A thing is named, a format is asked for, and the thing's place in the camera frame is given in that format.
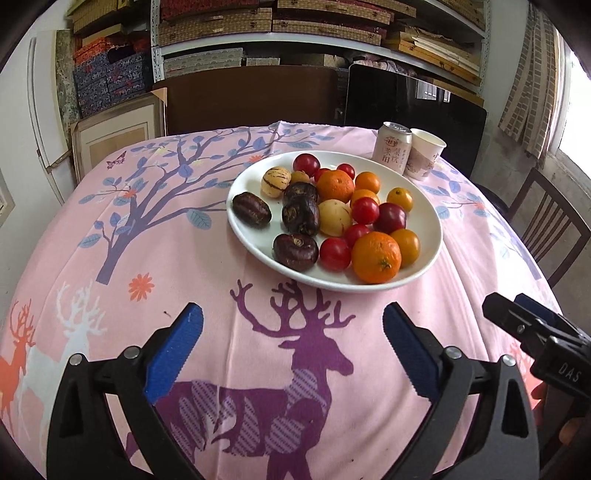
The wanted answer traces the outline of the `person's right hand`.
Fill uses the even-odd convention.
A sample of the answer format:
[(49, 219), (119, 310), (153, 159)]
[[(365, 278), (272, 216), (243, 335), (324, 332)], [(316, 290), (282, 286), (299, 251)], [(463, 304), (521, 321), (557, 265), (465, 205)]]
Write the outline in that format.
[[(543, 428), (545, 418), (547, 416), (546, 401), (548, 399), (549, 386), (541, 382), (531, 392), (531, 398), (537, 400), (538, 403), (534, 407), (533, 413), (536, 422), (536, 426), (539, 430)], [(583, 425), (586, 417), (590, 414), (587, 411), (584, 416), (575, 417), (573, 415), (566, 415), (559, 417), (562, 420), (561, 428), (558, 434), (558, 438), (562, 445), (569, 447), (574, 438), (576, 437), (579, 429)]]

